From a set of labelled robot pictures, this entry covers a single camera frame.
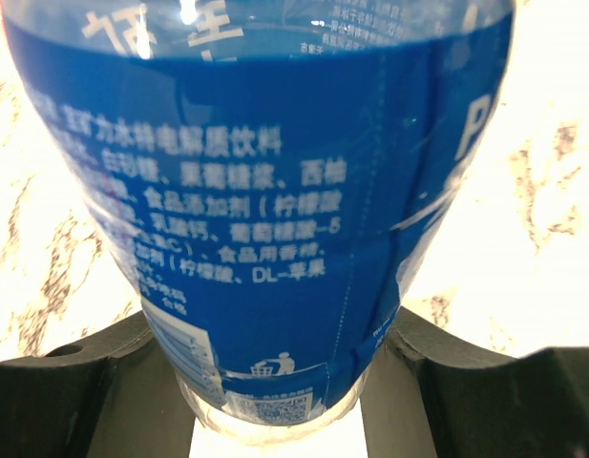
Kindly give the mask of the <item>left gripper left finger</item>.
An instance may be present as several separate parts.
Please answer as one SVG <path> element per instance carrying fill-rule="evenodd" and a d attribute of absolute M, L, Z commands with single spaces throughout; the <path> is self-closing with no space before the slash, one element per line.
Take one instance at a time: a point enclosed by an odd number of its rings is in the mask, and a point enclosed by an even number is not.
<path fill-rule="evenodd" d="M 194 424 L 142 313 L 0 362 L 0 457 L 186 457 Z"/>

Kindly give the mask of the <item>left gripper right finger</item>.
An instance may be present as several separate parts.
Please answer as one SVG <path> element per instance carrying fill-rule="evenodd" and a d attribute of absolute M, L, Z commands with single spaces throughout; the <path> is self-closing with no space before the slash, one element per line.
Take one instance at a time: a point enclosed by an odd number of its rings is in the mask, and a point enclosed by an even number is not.
<path fill-rule="evenodd" d="M 370 457 L 589 457 L 589 348 L 511 358 L 401 308 L 361 410 Z"/>

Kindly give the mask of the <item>clear bottle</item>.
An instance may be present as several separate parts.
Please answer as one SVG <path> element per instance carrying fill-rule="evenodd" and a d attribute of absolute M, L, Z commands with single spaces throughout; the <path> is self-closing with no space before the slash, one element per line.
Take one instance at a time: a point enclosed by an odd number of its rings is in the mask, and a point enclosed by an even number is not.
<path fill-rule="evenodd" d="M 12 60 L 201 422 L 346 414 L 507 66 L 512 1 L 5 1 Z"/>

